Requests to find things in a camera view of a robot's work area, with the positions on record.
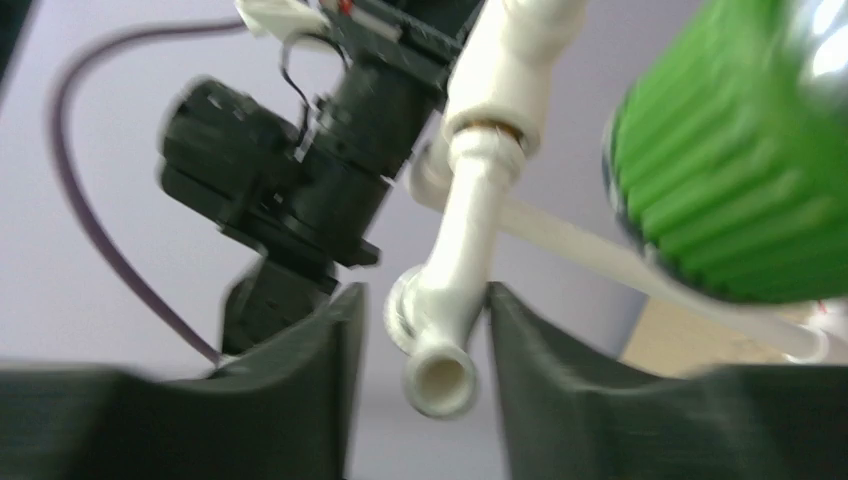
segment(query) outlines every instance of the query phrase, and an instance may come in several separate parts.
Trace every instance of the cable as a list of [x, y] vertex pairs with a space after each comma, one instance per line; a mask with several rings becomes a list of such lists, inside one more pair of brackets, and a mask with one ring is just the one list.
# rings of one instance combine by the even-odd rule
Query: cable
[[210, 23], [191, 23], [172, 26], [152, 26], [128, 30], [90, 47], [70, 63], [53, 93], [50, 103], [49, 140], [54, 166], [59, 175], [62, 190], [70, 203], [77, 221], [89, 240], [133, 293], [144, 302], [174, 332], [192, 348], [218, 364], [221, 354], [200, 337], [164, 300], [145, 282], [112, 242], [86, 199], [80, 185], [71, 148], [68, 145], [68, 107], [80, 81], [99, 62], [133, 46], [157, 40], [223, 35], [246, 31], [241, 19]]
[[297, 83], [291, 78], [289, 75], [289, 60], [291, 59], [291, 52], [294, 46], [297, 44], [299, 40], [304, 38], [311, 38], [313, 40], [318, 40], [332, 48], [336, 53], [339, 54], [339, 58], [342, 60], [342, 66], [345, 71], [350, 68], [350, 65], [347, 63], [347, 57], [345, 56], [344, 50], [342, 50], [341, 45], [338, 42], [331, 39], [326, 35], [321, 35], [318, 33], [308, 33], [308, 32], [295, 32], [286, 37], [283, 41], [283, 53], [280, 57], [280, 74], [283, 76], [283, 80], [294, 89], [295, 93], [300, 97], [301, 100], [301, 113], [300, 113], [300, 131], [297, 133], [297, 140], [295, 140], [295, 145], [300, 145], [303, 143], [303, 139], [306, 137], [306, 132], [309, 129], [309, 117], [312, 113], [312, 107], [309, 102], [309, 99], [306, 98], [306, 94], [303, 93], [300, 87], [297, 86]]

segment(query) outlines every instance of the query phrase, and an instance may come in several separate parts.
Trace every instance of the white tee fitting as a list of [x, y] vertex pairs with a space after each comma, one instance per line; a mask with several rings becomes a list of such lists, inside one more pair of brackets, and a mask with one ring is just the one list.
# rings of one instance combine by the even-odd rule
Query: white tee fitting
[[501, 205], [526, 157], [510, 134], [473, 127], [453, 137], [449, 158], [453, 184], [430, 258], [398, 279], [386, 300], [387, 330], [409, 355], [404, 392], [432, 418], [458, 416], [476, 398], [468, 339], [483, 306]]
[[787, 355], [800, 365], [848, 365], [848, 298], [819, 302], [804, 328], [816, 334], [815, 352], [806, 357]]
[[475, 122], [510, 125], [529, 157], [550, 103], [552, 70], [582, 28], [588, 0], [488, 0], [448, 83], [442, 135]]

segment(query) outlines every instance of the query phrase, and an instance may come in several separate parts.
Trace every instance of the white plastic part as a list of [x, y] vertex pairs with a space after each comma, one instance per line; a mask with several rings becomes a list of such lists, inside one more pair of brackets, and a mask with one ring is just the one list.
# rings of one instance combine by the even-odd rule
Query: white plastic part
[[[271, 34], [281, 42], [293, 34], [321, 33], [330, 25], [321, 12], [299, 0], [236, 0], [236, 9], [251, 33]], [[305, 41], [303, 46], [332, 51], [321, 42]]]
[[848, 365], [848, 299], [819, 304], [804, 326], [816, 336], [816, 350], [806, 356], [786, 355], [786, 359], [801, 365]]
[[588, 0], [488, 0], [448, 83], [442, 135], [501, 122], [536, 153], [548, 116], [551, 71], [583, 25]]
[[430, 258], [395, 284], [386, 301], [386, 327], [409, 355], [404, 391], [432, 418], [471, 407], [477, 373], [466, 349], [483, 307], [503, 199], [524, 166], [509, 134], [469, 128], [453, 138], [453, 187]]
[[[437, 211], [444, 209], [453, 182], [450, 172], [442, 168], [442, 143], [435, 139], [415, 160], [406, 178], [410, 196]], [[785, 321], [776, 309], [732, 305], [700, 295], [654, 271], [634, 251], [515, 198], [504, 201], [500, 229], [649, 296], [686, 307], [790, 356], [815, 358], [821, 352], [820, 334]]]

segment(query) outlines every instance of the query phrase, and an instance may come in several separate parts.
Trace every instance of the green cylinder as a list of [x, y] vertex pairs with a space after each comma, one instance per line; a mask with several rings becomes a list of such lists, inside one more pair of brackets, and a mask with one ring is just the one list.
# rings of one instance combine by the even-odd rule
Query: green cylinder
[[791, 3], [708, 2], [611, 132], [626, 222], [676, 277], [732, 302], [848, 294], [848, 132], [803, 91]]

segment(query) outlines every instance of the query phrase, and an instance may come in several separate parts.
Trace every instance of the black cable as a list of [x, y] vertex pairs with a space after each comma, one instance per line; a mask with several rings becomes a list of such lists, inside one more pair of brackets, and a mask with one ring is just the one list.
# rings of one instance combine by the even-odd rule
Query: black cable
[[283, 53], [280, 58], [280, 73], [283, 76], [283, 80], [292, 87], [292, 89], [297, 93], [301, 100], [301, 112], [300, 112], [300, 131], [297, 133], [297, 139], [295, 140], [295, 145], [300, 145], [303, 143], [303, 139], [306, 137], [306, 132], [309, 130], [309, 117], [312, 113], [311, 103], [309, 99], [306, 98], [306, 94], [303, 93], [303, 90], [297, 86], [297, 83], [291, 78], [289, 75], [289, 60], [291, 59], [291, 52], [294, 46], [297, 44], [299, 40], [304, 38], [311, 38], [313, 40], [318, 40], [332, 48], [336, 53], [339, 54], [339, 58], [342, 60], [342, 66], [344, 70], [347, 71], [350, 68], [350, 65], [347, 63], [347, 57], [345, 56], [345, 52], [342, 49], [341, 45], [338, 42], [331, 39], [326, 35], [322, 35], [319, 33], [307, 33], [307, 32], [295, 32], [285, 38], [283, 41]]
[[221, 354], [200, 337], [180, 316], [165, 303], [164, 300], [144, 281], [130, 265], [124, 255], [112, 242], [104, 230], [91, 205], [82, 190], [76, 162], [68, 145], [68, 107], [75, 88], [79, 86], [92, 67], [107, 58], [129, 47], [148, 44], [157, 40], [176, 40], [180, 38], [222, 35], [245, 31], [241, 19], [217, 21], [210, 23], [191, 23], [172, 26], [153, 26], [129, 30], [115, 34], [77, 57], [62, 75], [59, 85], [53, 93], [50, 103], [49, 137], [53, 153], [53, 161], [59, 175], [59, 180], [70, 203], [71, 209], [89, 240], [103, 256], [112, 270], [147, 305], [183, 340], [208, 358], [218, 364]]

